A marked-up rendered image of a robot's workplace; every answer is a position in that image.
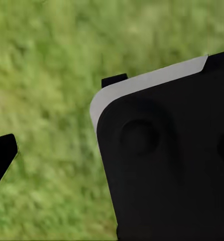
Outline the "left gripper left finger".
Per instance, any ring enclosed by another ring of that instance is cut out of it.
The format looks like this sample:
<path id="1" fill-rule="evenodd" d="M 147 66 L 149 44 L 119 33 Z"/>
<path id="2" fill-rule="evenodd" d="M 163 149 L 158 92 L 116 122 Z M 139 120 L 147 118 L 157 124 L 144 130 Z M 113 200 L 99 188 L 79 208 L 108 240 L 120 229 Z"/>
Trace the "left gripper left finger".
<path id="1" fill-rule="evenodd" d="M 0 137 L 0 180 L 17 152 L 17 142 L 13 134 Z"/>

